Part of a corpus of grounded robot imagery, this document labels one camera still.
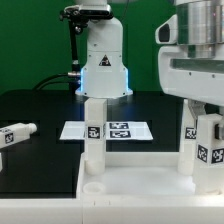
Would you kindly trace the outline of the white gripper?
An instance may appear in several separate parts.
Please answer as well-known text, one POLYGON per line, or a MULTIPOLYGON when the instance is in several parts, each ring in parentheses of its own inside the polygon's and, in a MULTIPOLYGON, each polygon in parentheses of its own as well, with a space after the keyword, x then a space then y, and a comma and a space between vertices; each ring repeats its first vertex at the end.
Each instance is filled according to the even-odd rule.
POLYGON ((194 120, 205 115, 205 104, 224 106, 224 43, 215 43, 212 58, 190 58, 189 45, 179 45, 178 17, 173 15, 155 32, 159 82, 164 93, 187 98, 194 120))

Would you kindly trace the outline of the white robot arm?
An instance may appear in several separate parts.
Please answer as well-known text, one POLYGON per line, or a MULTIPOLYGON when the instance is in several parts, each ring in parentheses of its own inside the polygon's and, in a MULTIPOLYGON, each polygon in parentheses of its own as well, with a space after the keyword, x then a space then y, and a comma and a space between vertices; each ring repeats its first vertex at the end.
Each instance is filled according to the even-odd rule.
MULTIPOLYGON (((113 0, 76 0, 63 12, 72 30, 88 31, 87 62, 78 95, 133 94, 122 61, 123 27, 113 0)), ((156 29, 159 81, 164 93, 224 107, 224 0, 174 0, 176 13, 156 29)))

